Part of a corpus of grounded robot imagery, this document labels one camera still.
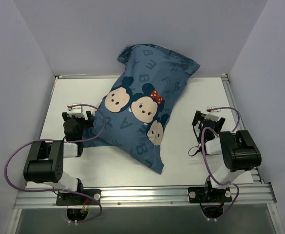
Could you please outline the blue cartoon print pillowcase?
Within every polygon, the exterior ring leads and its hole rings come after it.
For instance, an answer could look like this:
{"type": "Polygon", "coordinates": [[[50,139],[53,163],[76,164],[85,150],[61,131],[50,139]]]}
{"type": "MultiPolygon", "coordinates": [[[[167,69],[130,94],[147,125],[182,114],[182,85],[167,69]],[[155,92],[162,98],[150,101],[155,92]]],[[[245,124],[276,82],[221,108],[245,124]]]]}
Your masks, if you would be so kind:
{"type": "Polygon", "coordinates": [[[172,109],[199,64],[153,45],[126,47],[118,56],[125,71],[93,112],[84,147],[115,146],[160,174],[160,145],[172,109]]]}

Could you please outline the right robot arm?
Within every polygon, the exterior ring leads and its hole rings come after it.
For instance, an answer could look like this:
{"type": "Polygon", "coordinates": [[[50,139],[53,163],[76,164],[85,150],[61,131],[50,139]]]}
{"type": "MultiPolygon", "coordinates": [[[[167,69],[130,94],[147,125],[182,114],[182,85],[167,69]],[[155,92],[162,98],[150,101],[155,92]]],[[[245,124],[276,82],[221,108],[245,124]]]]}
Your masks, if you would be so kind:
{"type": "Polygon", "coordinates": [[[209,108],[207,113],[196,111],[192,128],[198,142],[197,153],[203,155],[206,169],[209,173],[208,186],[203,188],[203,197],[214,201],[220,196],[220,189],[229,187],[234,180],[246,171],[260,166],[261,153],[247,130],[237,130],[238,124],[232,131],[222,131],[225,118],[214,112],[228,107],[209,108]],[[223,164],[212,173],[207,162],[207,156],[221,155],[223,164]]]}

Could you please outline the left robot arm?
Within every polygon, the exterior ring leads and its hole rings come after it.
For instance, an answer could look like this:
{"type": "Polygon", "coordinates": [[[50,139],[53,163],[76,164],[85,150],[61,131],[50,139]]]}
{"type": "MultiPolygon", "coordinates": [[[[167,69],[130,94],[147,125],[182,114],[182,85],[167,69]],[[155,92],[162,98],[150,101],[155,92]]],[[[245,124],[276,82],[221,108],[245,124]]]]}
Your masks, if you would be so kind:
{"type": "Polygon", "coordinates": [[[64,139],[33,142],[23,169],[26,181],[60,189],[67,193],[67,199],[73,204],[80,204],[85,193],[81,180],[64,172],[63,162],[65,158],[82,156],[83,131],[93,126],[91,112],[87,111],[86,115],[85,117],[80,108],[63,112],[64,139]]]}

